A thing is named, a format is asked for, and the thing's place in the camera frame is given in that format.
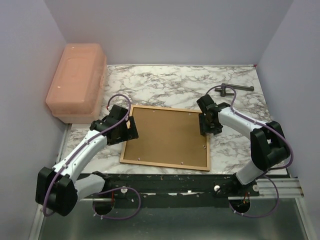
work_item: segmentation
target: marble table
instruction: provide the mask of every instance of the marble table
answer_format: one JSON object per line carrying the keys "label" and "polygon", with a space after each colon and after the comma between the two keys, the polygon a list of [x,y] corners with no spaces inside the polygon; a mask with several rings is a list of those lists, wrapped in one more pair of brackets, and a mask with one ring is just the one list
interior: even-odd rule
{"label": "marble table", "polygon": [[[237,91],[234,107],[253,118],[269,122],[270,115],[253,66],[176,66],[176,65],[117,65],[108,66],[106,86],[100,118],[108,114],[109,98],[121,93],[134,105],[199,109],[196,100],[206,91],[221,83],[254,86],[255,90]],[[232,96],[221,97],[210,93],[216,103],[230,103]],[[111,104],[126,106],[117,97]],[[89,124],[73,124],[67,134],[63,157],[67,156],[84,138]],[[83,173],[100,171],[109,174],[233,174],[250,161],[250,141],[233,129],[224,126],[222,133],[210,136],[211,171],[119,163],[123,145],[108,146],[85,167]],[[285,169],[269,174],[286,175]]]}

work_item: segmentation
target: marble countertop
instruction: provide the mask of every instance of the marble countertop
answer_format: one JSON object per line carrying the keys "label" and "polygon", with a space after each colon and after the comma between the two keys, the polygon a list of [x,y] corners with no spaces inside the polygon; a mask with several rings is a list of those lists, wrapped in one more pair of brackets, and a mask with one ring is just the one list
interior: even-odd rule
{"label": "marble countertop", "polygon": [[[174,66],[123,65],[109,66],[100,118],[109,112],[109,98],[121,93],[134,105],[196,109],[196,100],[207,90],[222,83],[254,86],[254,91],[237,91],[234,107],[255,119],[269,122],[270,115],[253,66]],[[232,96],[210,93],[218,104],[230,103]],[[112,104],[126,106],[117,97]],[[85,137],[89,124],[73,124],[67,137],[63,157],[67,156]],[[211,171],[198,171],[119,163],[123,145],[108,146],[85,167],[83,173],[100,171],[110,174],[233,174],[250,161],[250,141],[235,130],[224,126],[222,133],[210,136]],[[269,174],[286,175],[285,169]]]}

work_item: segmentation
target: gray floor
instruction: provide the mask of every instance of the gray floor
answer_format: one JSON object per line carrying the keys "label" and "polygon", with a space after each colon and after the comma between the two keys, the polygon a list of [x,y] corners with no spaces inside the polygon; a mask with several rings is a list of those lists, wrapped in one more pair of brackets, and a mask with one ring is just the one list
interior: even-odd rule
{"label": "gray floor", "polygon": [[[275,200],[254,200],[248,213],[262,214]],[[114,209],[126,216],[134,209]],[[230,209],[141,209],[132,219],[115,221],[93,217],[92,203],[81,201],[66,217],[57,214],[45,220],[42,240],[306,240],[294,199],[283,199],[271,216],[248,219]]]}

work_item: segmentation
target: wooden frame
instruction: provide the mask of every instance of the wooden frame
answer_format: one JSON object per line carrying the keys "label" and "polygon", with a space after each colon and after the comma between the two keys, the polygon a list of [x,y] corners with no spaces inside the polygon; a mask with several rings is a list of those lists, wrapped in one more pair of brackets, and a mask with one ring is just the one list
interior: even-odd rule
{"label": "wooden frame", "polygon": [[[185,112],[185,113],[197,113],[197,114],[201,113],[201,111],[199,111],[199,110],[192,110],[192,109],[181,109],[181,108],[170,108],[170,107],[159,107],[159,106],[132,105],[131,106],[131,110],[130,110],[130,116],[132,116],[133,111],[136,108],[152,109],[152,110],[176,111],[176,112]],[[210,171],[211,170],[210,137],[208,135],[206,136],[206,167],[124,159],[126,146],[127,146],[127,142],[124,142],[123,143],[123,147],[122,147],[122,151],[121,151],[121,156],[120,156],[120,163],[155,166],[155,167],[165,167],[165,168],[199,170],[199,171]]]}

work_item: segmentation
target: bolt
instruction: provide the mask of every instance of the bolt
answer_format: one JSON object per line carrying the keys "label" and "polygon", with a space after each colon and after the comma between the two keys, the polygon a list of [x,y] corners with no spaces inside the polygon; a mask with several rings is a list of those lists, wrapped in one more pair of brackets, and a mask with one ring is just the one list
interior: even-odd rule
{"label": "bolt", "polygon": [[219,192],[219,191],[220,191],[220,186],[219,186],[219,185],[215,185],[214,188],[213,188],[213,190],[214,190],[215,192]]}
{"label": "bolt", "polygon": [[252,186],[253,191],[259,192],[259,186],[257,184]]}

